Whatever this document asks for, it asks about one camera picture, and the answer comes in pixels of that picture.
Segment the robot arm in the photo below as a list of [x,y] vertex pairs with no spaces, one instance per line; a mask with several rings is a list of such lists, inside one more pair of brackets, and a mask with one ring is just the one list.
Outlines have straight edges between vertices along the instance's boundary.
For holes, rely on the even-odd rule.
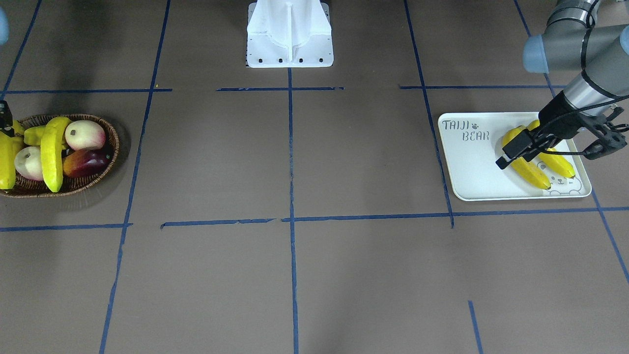
[[628,27],[596,27],[597,0],[559,0],[546,29],[530,37],[523,50],[528,72],[578,70],[579,74],[538,113],[539,126],[509,138],[496,165],[504,170],[519,158],[541,153],[587,129],[595,141],[580,153],[594,160],[624,148],[626,124],[614,125],[628,98]]
[[[9,24],[6,13],[0,9],[0,46],[3,46],[9,38]],[[13,114],[5,100],[0,101],[0,128],[3,135],[13,138]]]

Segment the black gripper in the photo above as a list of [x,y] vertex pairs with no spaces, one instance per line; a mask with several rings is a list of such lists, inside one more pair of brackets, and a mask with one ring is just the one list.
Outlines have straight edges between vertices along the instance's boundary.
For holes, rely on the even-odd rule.
[[496,165],[505,170],[517,160],[530,163],[543,152],[541,148],[543,143],[572,139],[585,128],[582,121],[584,115],[576,110],[577,108],[566,98],[565,92],[559,92],[539,111],[538,131],[523,129],[509,138],[505,145],[497,145],[499,156]]

